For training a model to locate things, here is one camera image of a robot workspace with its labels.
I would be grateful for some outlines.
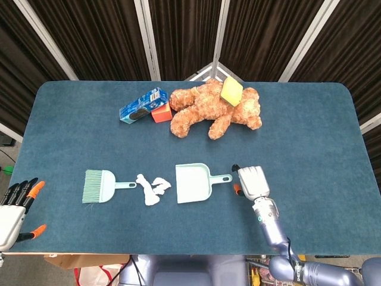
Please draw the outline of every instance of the black curtain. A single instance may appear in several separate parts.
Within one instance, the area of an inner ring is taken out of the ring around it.
[[[220,62],[246,81],[278,81],[322,3],[231,1]]]
[[[340,1],[291,81],[341,82],[360,124],[381,112],[381,1]]]
[[[81,80],[150,80],[132,0],[32,0]]]
[[[213,61],[221,0],[149,0],[161,80],[185,80]]]
[[[381,192],[381,125],[365,133],[364,141]]]
[[[12,0],[0,21],[0,123],[23,135],[39,87],[67,76]]]

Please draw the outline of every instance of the blue tablecloth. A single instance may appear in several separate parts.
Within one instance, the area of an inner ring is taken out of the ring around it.
[[[381,253],[381,196],[352,98],[337,83],[246,82],[260,95],[261,129],[231,125],[217,141],[211,122],[188,137],[150,115],[131,125],[119,108],[156,86],[169,94],[201,82],[48,82],[36,97],[11,183],[46,181],[23,231],[46,223],[17,252],[139,254],[271,253],[252,203],[232,184],[213,186],[207,201],[177,204],[175,164],[205,163],[212,175],[232,164],[263,167],[292,247],[305,254]],[[152,207],[141,187],[103,204],[82,204],[86,169],[117,181],[166,178],[172,188]]]

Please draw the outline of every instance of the brown teddy bear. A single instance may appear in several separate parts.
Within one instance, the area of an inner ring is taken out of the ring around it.
[[[254,88],[245,88],[240,103],[233,107],[220,98],[223,83],[209,79],[204,85],[191,89],[177,89],[170,97],[170,106],[175,111],[171,131],[179,138],[188,135],[192,124],[214,120],[209,137],[219,139],[230,123],[245,124],[252,130],[262,126],[259,95]]]

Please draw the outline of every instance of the dustpan handle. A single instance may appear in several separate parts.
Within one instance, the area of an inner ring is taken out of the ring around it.
[[[231,175],[218,175],[218,176],[210,176],[209,182],[210,184],[222,184],[222,183],[229,183],[233,180],[233,177]]]
[[[115,183],[115,189],[133,189],[136,188],[135,182]]]

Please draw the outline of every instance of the blue box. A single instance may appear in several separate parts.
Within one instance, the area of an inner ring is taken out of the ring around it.
[[[155,88],[119,110],[119,119],[131,124],[168,102],[168,94]]]

